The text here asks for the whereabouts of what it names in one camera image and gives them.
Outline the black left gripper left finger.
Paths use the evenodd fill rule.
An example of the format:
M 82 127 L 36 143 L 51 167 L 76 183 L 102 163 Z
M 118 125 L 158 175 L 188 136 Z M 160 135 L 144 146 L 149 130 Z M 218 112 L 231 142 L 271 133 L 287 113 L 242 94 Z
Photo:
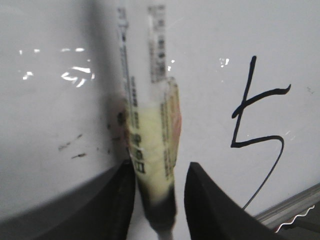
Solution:
M 2 240 L 125 240 L 135 174 L 129 160 L 40 207 L 0 223 Z

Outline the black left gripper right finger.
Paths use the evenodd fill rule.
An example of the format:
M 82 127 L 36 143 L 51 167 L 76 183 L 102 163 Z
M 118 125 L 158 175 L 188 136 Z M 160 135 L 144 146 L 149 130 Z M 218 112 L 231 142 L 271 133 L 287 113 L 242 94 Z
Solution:
M 186 221 L 192 240 L 283 240 L 242 210 L 191 162 L 184 188 Z

